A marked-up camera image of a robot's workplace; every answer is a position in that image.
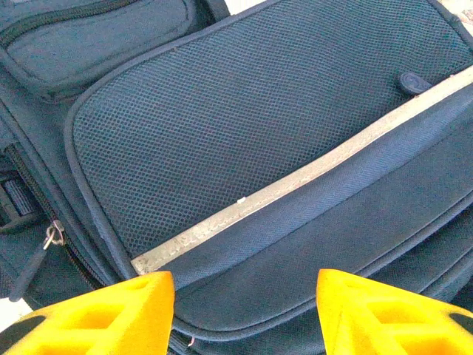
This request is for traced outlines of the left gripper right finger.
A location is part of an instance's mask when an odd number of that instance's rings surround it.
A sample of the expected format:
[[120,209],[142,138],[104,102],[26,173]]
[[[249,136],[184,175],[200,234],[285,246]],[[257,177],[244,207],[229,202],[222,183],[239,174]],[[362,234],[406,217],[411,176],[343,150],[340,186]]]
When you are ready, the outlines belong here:
[[472,313],[335,269],[319,271],[327,354],[471,354]]

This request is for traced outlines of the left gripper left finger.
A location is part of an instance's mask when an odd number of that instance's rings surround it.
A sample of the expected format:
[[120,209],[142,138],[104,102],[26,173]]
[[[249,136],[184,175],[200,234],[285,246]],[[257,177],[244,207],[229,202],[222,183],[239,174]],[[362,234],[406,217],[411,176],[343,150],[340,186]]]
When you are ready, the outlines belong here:
[[166,354],[174,282],[159,271],[40,308],[1,333],[2,354]]

